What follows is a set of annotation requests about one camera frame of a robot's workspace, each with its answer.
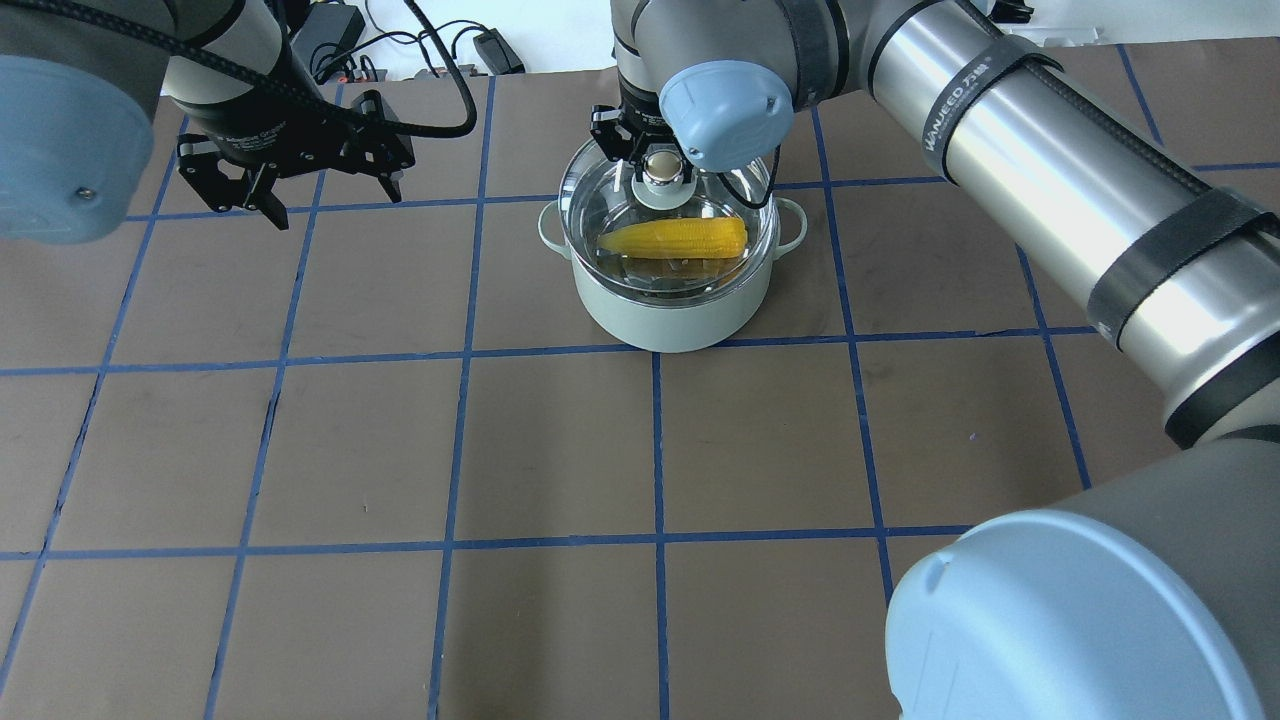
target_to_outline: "white pot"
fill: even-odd
[[[640,300],[617,295],[602,284],[567,242],[556,242],[547,237],[543,222],[549,211],[557,209],[558,201],[543,208],[538,217],[538,234],[547,247],[573,266],[573,282],[577,284],[582,305],[609,334],[641,350],[689,352],[716,345],[745,325],[764,301],[769,278],[773,275],[773,261],[804,242],[809,232],[809,219],[804,209],[785,197],[778,197],[777,202],[800,218],[800,232],[795,240],[778,245],[774,237],[772,240],[774,247],[768,258],[749,275],[739,278],[733,288],[700,305],[684,307],[646,305]]]

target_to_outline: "yellow corn cob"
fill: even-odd
[[[746,249],[741,218],[650,220],[600,236],[600,249],[650,260],[728,259]]]

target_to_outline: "white wall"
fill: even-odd
[[[367,1],[387,29],[420,29],[401,0]],[[1280,35],[1280,0],[1029,0],[1036,8],[1033,37],[1089,38],[1100,42],[1158,42],[1207,37]],[[613,64],[609,0],[419,0],[435,24],[467,18],[497,27],[524,59],[529,72],[598,69]],[[457,27],[443,37],[452,40]],[[366,36],[374,35],[372,27]],[[412,76],[422,67],[416,49],[390,41],[370,49],[379,68],[392,78]],[[470,40],[458,45],[458,60],[475,63]]]

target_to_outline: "ear of corn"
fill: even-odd
[[[650,260],[730,259],[746,250],[741,218],[650,220],[600,236],[602,250]]]

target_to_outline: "pot handle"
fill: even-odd
[[[557,205],[559,205],[559,200],[552,200],[550,202],[547,204],[545,208],[543,208],[543,211],[538,214],[538,237],[543,238],[543,245],[550,247],[553,251],[556,251],[557,255],[568,260],[568,254],[570,254],[568,243],[553,241],[552,238],[547,237],[547,231],[543,229],[543,225],[547,222],[547,211],[556,209]]]
[[[809,217],[804,214],[804,208],[801,208],[796,201],[787,200],[786,197],[778,197],[777,200],[780,208],[786,208],[787,210],[795,213],[796,218],[800,218],[800,233],[796,234],[795,240],[792,240],[786,245],[780,245],[773,251],[774,260],[782,258],[787,252],[791,252],[796,247],[800,247],[800,243],[804,242],[805,236],[809,234]]]

